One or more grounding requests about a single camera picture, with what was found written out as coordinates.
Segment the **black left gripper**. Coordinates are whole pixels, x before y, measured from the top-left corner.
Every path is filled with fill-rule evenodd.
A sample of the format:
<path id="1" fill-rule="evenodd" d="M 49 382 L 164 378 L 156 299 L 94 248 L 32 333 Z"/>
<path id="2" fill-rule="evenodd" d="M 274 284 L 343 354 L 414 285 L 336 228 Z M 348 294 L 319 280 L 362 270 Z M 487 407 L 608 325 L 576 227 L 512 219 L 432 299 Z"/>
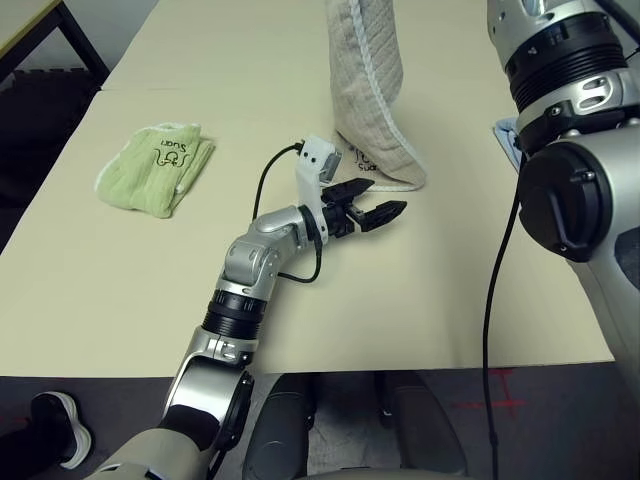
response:
<path id="1" fill-rule="evenodd" d="M 360 225 L 362 232 L 369 232 L 390 223 L 403 213 L 407 202 L 400 200 L 389 200 L 364 213 L 355 206 L 354 198 L 374 184 L 375 181 L 371 179 L 354 178 L 322 190 L 323 215 L 329 236 L 347 236 L 355 231 L 355 225 Z"/>

